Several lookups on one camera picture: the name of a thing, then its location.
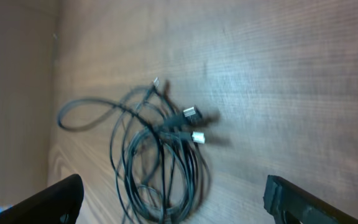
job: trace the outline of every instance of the wooden table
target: wooden table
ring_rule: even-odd
[[[120,99],[155,77],[180,106],[220,120],[201,150],[211,191],[191,223],[273,223],[268,174],[358,218],[358,1],[62,1],[54,114],[81,96]],[[83,108],[84,123],[102,108]],[[79,173],[78,223],[120,223],[108,141],[52,124],[49,184]]]

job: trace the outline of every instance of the usb connector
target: usb connector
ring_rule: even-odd
[[[203,116],[201,115],[200,111],[198,111],[198,109],[195,106],[185,109],[183,111],[183,115],[185,116],[187,122],[190,125],[199,123],[203,119]]]
[[[154,85],[154,87],[158,87],[159,86],[159,84],[160,84],[160,80],[158,79],[158,77],[155,77],[155,79],[154,79],[154,81],[153,81],[153,85]]]
[[[205,143],[204,133],[199,133],[194,131],[193,134],[191,135],[191,138],[193,139],[193,142],[197,142],[201,144]]]
[[[201,144],[205,143],[204,133],[199,133],[195,131],[193,131],[192,133],[180,131],[172,134],[174,134],[176,137],[180,138],[181,140],[193,141],[195,143],[201,143]]]

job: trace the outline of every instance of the wall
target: wall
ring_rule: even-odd
[[[47,186],[57,1],[0,0],[0,205]]]

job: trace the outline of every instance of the black object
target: black object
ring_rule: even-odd
[[[73,174],[0,213],[5,223],[67,223],[76,222],[84,187],[81,177]]]
[[[264,204],[276,224],[358,224],[357,219],[278,176],[267,177]]]

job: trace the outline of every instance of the cable plug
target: cable plug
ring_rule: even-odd
[[[158,77],[155,77],[155,79],[153,81],[153,86],[157,88],[159,86],[159,84],[160,84],[160,80],[158,79]]]
[[[196,131],[193,131],[192,133],[180,131],[172,134],[174,134],[176,137],[180,138],[181,140],[193,141],[195,143],[201,143],[201,144],[205,143],[204,133],[200,133]]]
[[[180,127],[183,125],[195,126],[202,120],[202,118],[203,116],[201,113],[195,106],[193,106],[191,108],[185,109],[180,114],[176,114],[164,120],[162,127],[172,128]]]

